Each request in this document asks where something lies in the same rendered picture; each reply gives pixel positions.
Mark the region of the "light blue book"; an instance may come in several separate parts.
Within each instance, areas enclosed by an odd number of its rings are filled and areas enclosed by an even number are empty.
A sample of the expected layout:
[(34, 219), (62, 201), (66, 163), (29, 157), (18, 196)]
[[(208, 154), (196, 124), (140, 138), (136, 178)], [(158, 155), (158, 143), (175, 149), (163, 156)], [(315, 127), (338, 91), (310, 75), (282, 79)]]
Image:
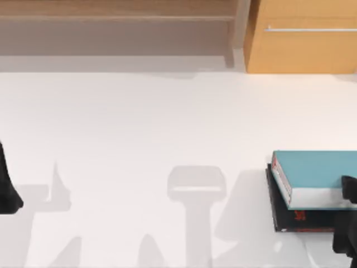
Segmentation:
[(289, 210), (357, 210), (342, 193), (343, 176), (357, 179), (357, 151), (276, 150), (271, 171)]

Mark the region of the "black book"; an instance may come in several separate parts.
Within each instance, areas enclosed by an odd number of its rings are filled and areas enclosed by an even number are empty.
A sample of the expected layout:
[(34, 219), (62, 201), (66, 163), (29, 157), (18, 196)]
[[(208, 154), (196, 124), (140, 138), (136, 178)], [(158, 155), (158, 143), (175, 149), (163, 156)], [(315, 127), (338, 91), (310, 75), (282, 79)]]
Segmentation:
[(267, 165), (266, 178), (276, 232), (325, 232), (334, 231), (334, 210), (289, 210), (271, 171)]

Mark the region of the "wooden cupboard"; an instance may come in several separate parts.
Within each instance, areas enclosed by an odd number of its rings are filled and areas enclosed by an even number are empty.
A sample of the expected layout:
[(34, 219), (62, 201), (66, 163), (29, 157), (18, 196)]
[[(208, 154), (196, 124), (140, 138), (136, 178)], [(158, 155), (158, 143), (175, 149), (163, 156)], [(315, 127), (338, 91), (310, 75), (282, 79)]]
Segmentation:
[(357, 0), (250, 0), (244, 39), (250, 74), (352, 74), (357, 32), (265, 32), (265, 28), (357, 28)]

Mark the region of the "open wooden shelf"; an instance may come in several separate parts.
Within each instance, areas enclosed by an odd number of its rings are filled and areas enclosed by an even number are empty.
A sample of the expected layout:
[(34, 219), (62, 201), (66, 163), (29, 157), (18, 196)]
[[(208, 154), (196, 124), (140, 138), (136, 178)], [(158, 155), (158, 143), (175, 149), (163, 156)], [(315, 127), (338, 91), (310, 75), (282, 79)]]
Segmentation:
[(240, 0), (0, 0), (0, 19), (220, 21), (227, 24), (225, 65), (234, 67)]

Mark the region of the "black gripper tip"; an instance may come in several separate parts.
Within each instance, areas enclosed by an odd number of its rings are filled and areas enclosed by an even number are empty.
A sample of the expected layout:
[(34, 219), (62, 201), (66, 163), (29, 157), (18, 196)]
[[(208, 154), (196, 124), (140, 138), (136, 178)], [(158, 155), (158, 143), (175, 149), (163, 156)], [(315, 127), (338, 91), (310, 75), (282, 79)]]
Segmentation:
[(3, 145), (0, 142), (0, 215), (15, 214), (24, 202), (9, 177)]

